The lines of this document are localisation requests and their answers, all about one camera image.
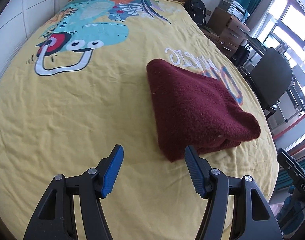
drawer handle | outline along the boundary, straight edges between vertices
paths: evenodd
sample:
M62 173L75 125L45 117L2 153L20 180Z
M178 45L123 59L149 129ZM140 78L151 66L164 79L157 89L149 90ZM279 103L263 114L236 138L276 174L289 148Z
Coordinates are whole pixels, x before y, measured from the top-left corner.
M233 34L233 33L230 33L232 36L234 36L235 38L237 38L237 39L239 39L239 37L238 36L236 36L235 34Z

dinosaur print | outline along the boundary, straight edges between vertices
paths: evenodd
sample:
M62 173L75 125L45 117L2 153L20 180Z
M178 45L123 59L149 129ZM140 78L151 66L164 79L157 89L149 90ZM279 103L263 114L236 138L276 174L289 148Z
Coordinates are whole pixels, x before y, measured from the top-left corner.
M94 49L123 42L129 34L124 21L128 17L147 16L170 22L153 8L161 10L158 1L152 0L72 0L62 10L61 21L50 26L41 37L35 62L35 72L41 76L67 71L78 71L87 66ZM99 17L108 16L111 22L100 22ZM56 52L82 52L74 65L52 69L44 67L44 58Z

backpack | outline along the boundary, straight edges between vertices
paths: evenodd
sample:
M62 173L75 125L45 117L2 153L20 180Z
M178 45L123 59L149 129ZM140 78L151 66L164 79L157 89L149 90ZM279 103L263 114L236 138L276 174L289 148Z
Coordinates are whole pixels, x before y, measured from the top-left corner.
M202 0L187 0L184 8L198 26L206 25L206 6Z

bed sheet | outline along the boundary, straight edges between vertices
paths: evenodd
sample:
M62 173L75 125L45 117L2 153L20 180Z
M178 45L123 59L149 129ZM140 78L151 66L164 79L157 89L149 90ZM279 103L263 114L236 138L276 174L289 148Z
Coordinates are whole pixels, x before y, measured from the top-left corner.
M278 163L259 102L182 4L72 0L29 38L0 81L0 217L17 239L54 175L82 174L115 144L124 147L124 162L102 201L113 238L195 238L207 201L184 160L171 163L158 148L146 73L155 58L221 80L257 118L258 139L203 157L229 176L253 176L270 198ZM223 239L232 207L229 198Z

printer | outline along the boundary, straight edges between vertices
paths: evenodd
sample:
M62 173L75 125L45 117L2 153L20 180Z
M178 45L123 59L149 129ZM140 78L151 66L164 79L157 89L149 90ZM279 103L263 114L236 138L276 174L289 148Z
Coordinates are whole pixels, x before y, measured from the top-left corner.
M249 17L249 13L234 0L220 0L218 7L238 18L242 23L245 23Z

